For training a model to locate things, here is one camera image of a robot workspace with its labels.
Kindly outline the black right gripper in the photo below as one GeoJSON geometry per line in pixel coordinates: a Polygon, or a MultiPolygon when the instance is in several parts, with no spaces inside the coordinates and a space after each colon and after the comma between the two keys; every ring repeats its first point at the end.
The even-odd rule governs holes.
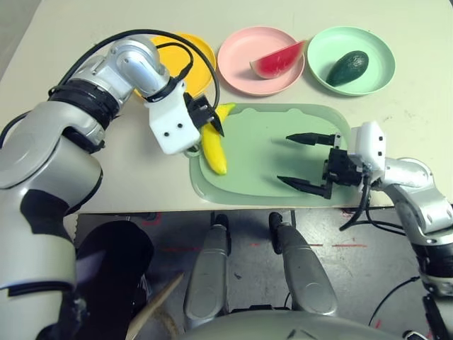
{"type": "MultiPolygon", "coordinates": [[[[340,146],[339,133],[325,135],[315,132],[305,132],[288,135],[286,139],[303,145],[340,146]]],[[[331,148],[328,159],[324,164],[324,179],[326,180],[324,184],[315,186],[307,180],[287,176],[277,176],[277,178],[297,191],[321,196],[330,200],[333,190],[332,183],[341,186],[359,186],[362,182],[362,173],[357,170],[355,163],[350,160],[346,150],[331,148]]]]}

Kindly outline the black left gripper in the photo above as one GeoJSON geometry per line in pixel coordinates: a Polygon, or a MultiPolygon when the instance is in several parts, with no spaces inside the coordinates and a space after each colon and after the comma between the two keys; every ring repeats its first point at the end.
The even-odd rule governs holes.
{"type": "Polygon", "coordinates": [[[210,123],[222,137],[224,136],[221,120],[205,95],[192,97],[188,92],[185,92],[183,98],[188,115],[196,128],[201,128],[210,123]]]}

